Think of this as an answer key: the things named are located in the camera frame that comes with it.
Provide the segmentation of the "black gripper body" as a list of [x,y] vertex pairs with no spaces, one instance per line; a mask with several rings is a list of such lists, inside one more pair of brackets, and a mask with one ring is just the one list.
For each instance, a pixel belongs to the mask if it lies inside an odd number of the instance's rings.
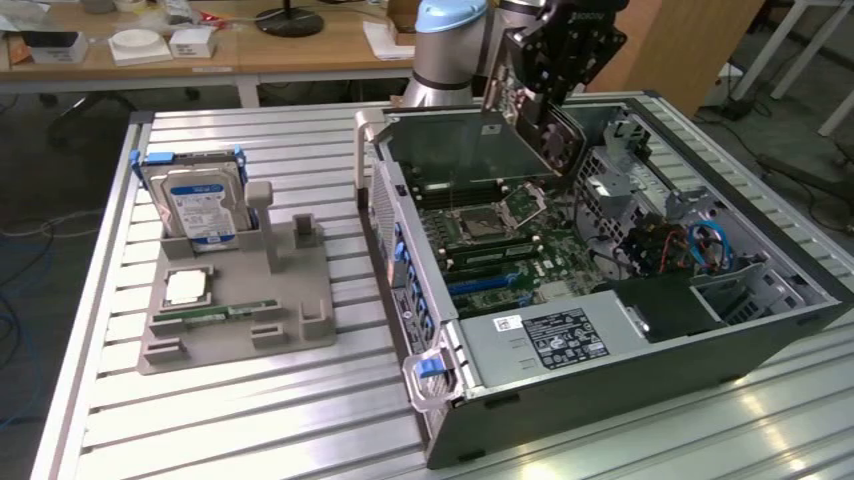
[[615,27],[616,14],[625,9],[625,0],[547,0],[541,9],[541,23],[547,39],[565,39],[571,32],[581,35],[597,32],[625,38]]

